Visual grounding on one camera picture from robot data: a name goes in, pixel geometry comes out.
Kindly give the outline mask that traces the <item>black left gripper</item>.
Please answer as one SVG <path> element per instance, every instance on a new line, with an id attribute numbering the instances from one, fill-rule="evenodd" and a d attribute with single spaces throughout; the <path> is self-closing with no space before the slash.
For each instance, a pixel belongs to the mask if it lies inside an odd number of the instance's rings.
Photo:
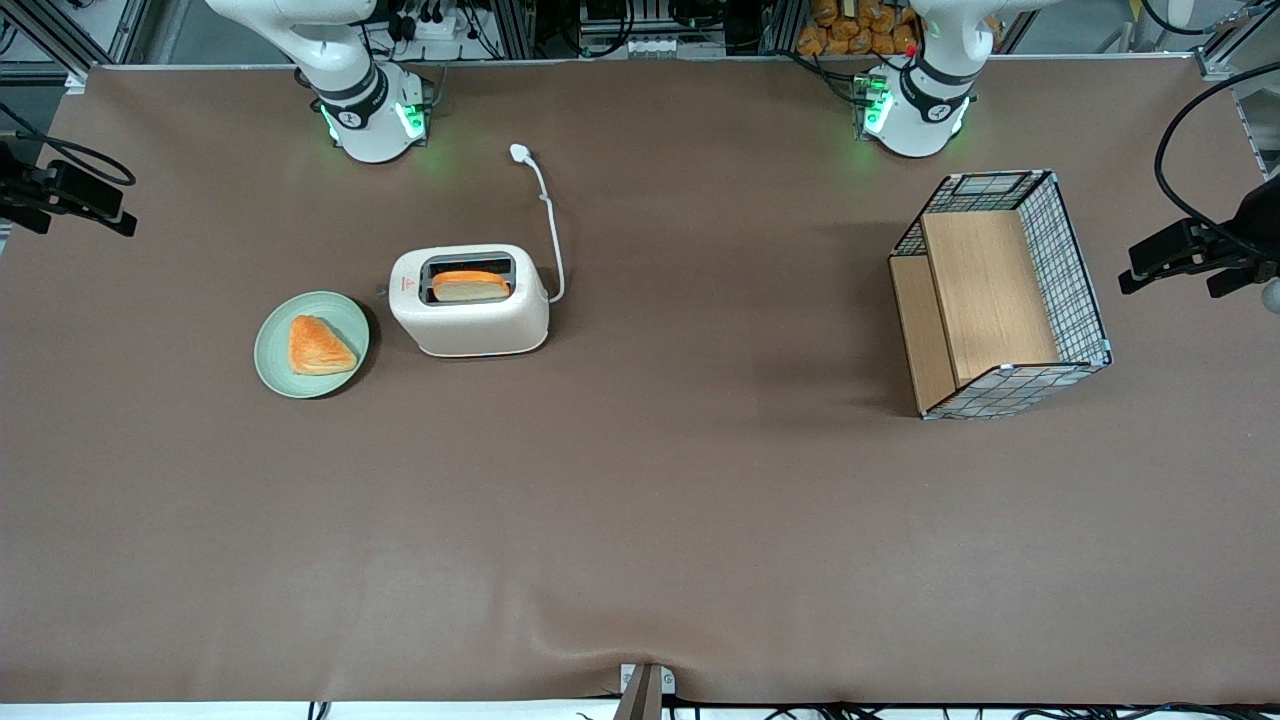
<path id="1" fill-rule="evenodd" d="M 1179 220 L 1129 247 L 1130 266 L 1117 277 L 1121 293 L 1133 295 L 1164 278 L 1212 270 L 1220 270 L 1207 279 L 1212 299 L 1274 281 L 1279 261 L 1279 182 L 1275 176 L 1252 190 L 1235 211 L 1236 241 L 1268 261 L 1231 266 L 1236 263 L 1233 242 L 1201 222 Z"/>

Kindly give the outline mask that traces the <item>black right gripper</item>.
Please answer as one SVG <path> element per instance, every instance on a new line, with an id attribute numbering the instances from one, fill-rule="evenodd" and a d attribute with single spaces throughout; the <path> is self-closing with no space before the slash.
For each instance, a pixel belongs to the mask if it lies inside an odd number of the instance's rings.
<path id="1" fill-rule="evenodd" d="M 118 187 L 68 161 L 52 160 L 45 168 L 45 193 L 38 172 L 36 165 L 18 158 L 8 142 L 1 142 L 1 219 L 46 234 L 51 213 L 96 222 L 124 237 L 134 236 L 137 219 L 123 209 L 124 193 Z M 46 197 L 47 213 L 36 209 Z"/>

